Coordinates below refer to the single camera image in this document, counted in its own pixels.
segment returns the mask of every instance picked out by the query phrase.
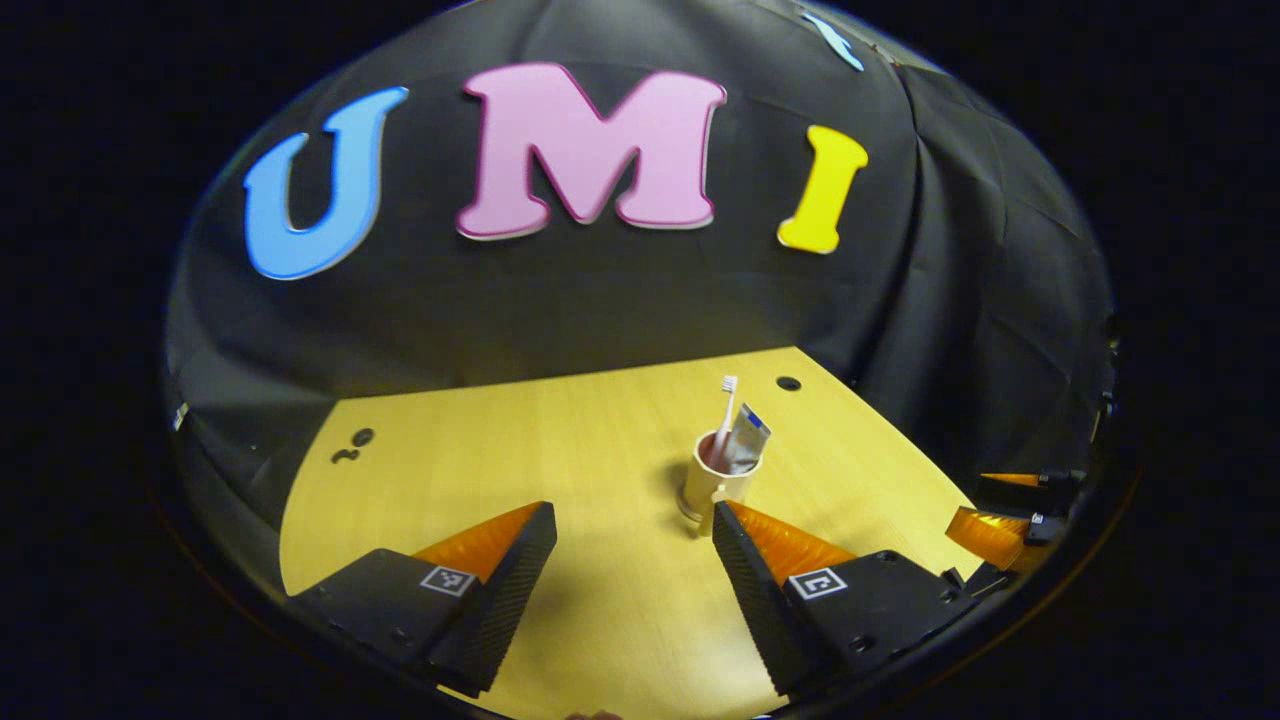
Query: toothbrush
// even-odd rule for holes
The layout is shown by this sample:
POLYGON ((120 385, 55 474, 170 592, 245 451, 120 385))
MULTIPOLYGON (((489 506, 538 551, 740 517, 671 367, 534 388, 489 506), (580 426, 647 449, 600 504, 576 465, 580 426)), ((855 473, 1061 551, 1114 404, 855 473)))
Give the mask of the toothbrush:
POLYGON ((716 442, 712 443, 710 461, 708 465, 712 470, 721 471, 719 465, 723 460, 724 454, 724 439, 728 437, 728 427, 733 420, 733 396, 737 393, 737 375, 724 375, 721 382, 721 389, 728 393, 728 405, 724 407, 724 421, 721 423, 721 429, 716 430, 716 442))

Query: pink letter m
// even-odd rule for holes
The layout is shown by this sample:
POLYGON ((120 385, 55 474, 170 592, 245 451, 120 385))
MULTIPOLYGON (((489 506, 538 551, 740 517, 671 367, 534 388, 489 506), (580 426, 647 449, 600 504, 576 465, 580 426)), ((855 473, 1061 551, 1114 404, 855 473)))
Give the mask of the pink letter m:
POLYGON ((600 217, 634 155, 635 184, 617 202, 623 220, 659 229, 712 222, 716 208, 703 188, 712 113, 728 97, 722 86, 654 73, 608 119, 552 63, 488 70, 463 87, 484 101, 476 199, 457 220, 463 236, 502 240, 547 227, 550 210, 530 190, 531 152, 579 223, 600 217))

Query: yellow letter i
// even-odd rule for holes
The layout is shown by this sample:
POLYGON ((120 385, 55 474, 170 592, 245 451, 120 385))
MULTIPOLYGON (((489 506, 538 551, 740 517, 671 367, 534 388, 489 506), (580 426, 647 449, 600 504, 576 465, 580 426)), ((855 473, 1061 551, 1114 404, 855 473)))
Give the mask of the yellow letter i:
POLYGON ((845 209, 854 173, 867 167, 867 151, 847 135, 809 126, 813 169, 796 214, 778 225, 778 242, 795 250, 828 255, 840 245, 836 222, 845 209))

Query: toothpaste tube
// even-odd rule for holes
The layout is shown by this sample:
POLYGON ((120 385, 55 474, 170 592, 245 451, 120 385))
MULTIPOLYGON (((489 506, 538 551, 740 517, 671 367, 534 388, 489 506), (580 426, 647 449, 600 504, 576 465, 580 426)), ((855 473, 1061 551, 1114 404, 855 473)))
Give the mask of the toothpaste tube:
POLYGON ((750 471, 760 461, 764 443, 769 441, 772 434, 773 432, 764 424, 764 420, 744 402, 737 413, 737 420, 733 421, 733 429, 728 434, 728 442, 724 443, 724 466, 727 468, 724 474, 741 475, 750 471))

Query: fisheye lens view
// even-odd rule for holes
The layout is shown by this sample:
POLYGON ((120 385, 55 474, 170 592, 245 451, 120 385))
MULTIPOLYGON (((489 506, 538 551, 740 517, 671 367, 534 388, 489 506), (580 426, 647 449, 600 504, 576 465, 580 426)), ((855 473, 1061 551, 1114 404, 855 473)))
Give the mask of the fisheye lens view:
POLYGON ((1089 209, 927 51, 818 3, 477 0, 275 99, 173 242, 166 523, 431 717, 943 676, 1138 473, 1089 209))

